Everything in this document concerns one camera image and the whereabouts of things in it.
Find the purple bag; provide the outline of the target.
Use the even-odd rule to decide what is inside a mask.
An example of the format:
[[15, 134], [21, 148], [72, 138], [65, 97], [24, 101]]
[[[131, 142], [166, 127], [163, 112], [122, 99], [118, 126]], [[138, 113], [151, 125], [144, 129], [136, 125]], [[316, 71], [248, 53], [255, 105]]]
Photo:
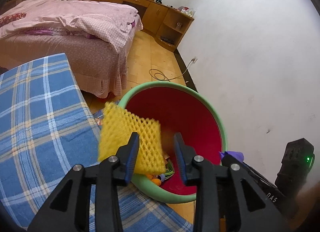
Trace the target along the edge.
[[231, 155], [233, 158], [237, 159], [239, 162], [243, 163], [244, 162], [244, 154], [242, 152], [237, 152], [237, 151], [225, 151], [225, 152], [219, 152], [220, 159], [222, 160], [223, 157], [226, 155]]

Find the green snack wrapper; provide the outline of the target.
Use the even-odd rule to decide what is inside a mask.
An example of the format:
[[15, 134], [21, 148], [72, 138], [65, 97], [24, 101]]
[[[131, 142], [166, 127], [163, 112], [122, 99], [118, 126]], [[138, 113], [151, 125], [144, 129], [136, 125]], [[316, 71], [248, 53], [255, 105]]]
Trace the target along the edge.
[[164, 175], [165, 175], [165, 179], [169, 179], [170, 177], [172, 177], [175, 174], [175, 169], [172, 164], [172, 161], [169, 158], [166, 159], [166, 161], [167, 161], [167, 163], [165, 165], [166, 171], [165, 171]]

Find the yellow foam net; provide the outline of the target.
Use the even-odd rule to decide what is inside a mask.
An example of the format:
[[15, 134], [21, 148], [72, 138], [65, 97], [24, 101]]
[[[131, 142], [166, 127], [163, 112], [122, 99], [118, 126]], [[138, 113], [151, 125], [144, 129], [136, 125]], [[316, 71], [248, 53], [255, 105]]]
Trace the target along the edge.
[[106, 103], [98, 146], [101, 162], [115, 156], [120, 147], [136, 140], [137, 155], [134, 173], [160, 175], [165, 173], [161, 145], [161, 125], [155, 119], [142, 118], [115, 103]]

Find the red green trash bin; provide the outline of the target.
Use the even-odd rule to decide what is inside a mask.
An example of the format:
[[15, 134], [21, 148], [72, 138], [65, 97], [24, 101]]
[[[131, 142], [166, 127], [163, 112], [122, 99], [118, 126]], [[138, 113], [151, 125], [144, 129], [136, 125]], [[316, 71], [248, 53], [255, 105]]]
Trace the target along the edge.
[[220, 164], [220, 153], [227, 150], [227, 135], [212, 105], [186, 86], [162, 81], [140, 84], [127, 92], [119, 106], [141, 117], [159, 121], [161, 145], [169, 155], [175, 173], [161, 186], [143, 175], [135, 174], [132, 183], [144, 194], [169, 204], [188, 203], [196, 199], [196, 188], [182, 182], [174, 151], [174, 134], [180, 133], [186, 145], [196, 153]]

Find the blue plaid tablecloth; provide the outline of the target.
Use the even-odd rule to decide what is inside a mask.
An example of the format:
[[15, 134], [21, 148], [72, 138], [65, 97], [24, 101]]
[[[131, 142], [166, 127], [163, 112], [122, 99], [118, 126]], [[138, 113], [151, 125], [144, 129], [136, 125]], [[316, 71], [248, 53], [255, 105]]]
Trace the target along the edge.
[[100, 129], [67, 56], [45, 56], [1, 75], [1, 203], [25, 229], [76, 164], [97, 164]]

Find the magazines under bin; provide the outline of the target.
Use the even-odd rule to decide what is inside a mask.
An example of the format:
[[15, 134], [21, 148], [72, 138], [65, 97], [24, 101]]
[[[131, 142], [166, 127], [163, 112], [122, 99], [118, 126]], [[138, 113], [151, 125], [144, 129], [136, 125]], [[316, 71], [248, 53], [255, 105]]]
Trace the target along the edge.
[[93, 114], [93, 117], [99, 127], [103, 125], [103, 119], [105, 116], [109, 116], [112, 111], [116, 108], [119, 104], [119, 100], [106, 102], [104, 107]]

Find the items on corner shelf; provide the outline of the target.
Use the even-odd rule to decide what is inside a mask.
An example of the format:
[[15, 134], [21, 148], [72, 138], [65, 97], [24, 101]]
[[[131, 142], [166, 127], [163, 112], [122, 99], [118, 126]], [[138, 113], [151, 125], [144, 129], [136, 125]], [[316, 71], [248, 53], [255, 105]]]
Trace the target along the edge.
[[189, 17], [194, 17], [195, 11], [193, 10], [193, 8], [188, 8], [188, 7], [183, 7], [180, 6], [177, 9], [179, 12], [189, 16]]

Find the long wooden cabinet desk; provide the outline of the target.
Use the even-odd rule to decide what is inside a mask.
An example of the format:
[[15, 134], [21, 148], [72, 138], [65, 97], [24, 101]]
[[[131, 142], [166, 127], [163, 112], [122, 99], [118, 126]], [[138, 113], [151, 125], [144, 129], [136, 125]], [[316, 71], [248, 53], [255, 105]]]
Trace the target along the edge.
[[90, 0], [127, 4], [138, 10], [142, 19], [143, 31], [148, 33], [163, 48], [174, 52], [193, 18], [152, 0]]

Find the wooden bed with headboard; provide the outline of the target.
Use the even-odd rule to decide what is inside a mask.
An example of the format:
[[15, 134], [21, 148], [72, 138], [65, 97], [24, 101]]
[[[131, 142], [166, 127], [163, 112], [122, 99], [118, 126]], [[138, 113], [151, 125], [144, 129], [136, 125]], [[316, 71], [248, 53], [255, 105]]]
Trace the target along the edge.
[[65, 53], [81, 90], [98, 98], [121, 95], [127, 85], [127, 56], [135, 33], [142, 29], [139, 16], [133, 22], [125, 48], [116, 53], [98, 39], [79, 36], [18, 34], [1, 41], [1, 67], [12, 69], [47, 55]]

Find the pink bed quilt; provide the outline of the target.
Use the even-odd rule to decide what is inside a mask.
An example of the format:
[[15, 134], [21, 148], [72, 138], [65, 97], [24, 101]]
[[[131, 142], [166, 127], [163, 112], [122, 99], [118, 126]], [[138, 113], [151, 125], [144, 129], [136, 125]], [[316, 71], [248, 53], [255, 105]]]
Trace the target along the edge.
[[93, 35], [110, 43], [116, 52], [127, 44], [134, 29], [143, 25], [136, 8], [125, 4], [88, 0], [25, 0], [1, 18], [25, 17], [1, 27], [1, 39], [28, 30], [49, 30], [58, 35]]

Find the red floral pillow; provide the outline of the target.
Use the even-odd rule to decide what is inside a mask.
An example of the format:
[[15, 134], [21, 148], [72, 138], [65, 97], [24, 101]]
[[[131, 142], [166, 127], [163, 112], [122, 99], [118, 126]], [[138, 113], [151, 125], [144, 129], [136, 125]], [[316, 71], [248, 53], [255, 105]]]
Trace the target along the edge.
[[16, 14], [11, 14], [11, 15], [1, 17], [0, 27], [3, 27], [4, 25], [7, 25], [13, 21], [23, 19], [26, 17], [26, 15], [27, 15], [26, 13], [16, 13]]

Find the wall power socket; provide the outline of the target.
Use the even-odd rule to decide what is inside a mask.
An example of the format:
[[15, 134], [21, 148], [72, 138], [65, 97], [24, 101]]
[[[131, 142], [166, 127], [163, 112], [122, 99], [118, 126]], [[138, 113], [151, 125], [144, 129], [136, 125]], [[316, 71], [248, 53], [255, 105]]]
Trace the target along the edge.
[[193, 57], [192, 60], [191, 60], [191, 63], [194, 64], [195, 62], [197, 62], [197, 58]]

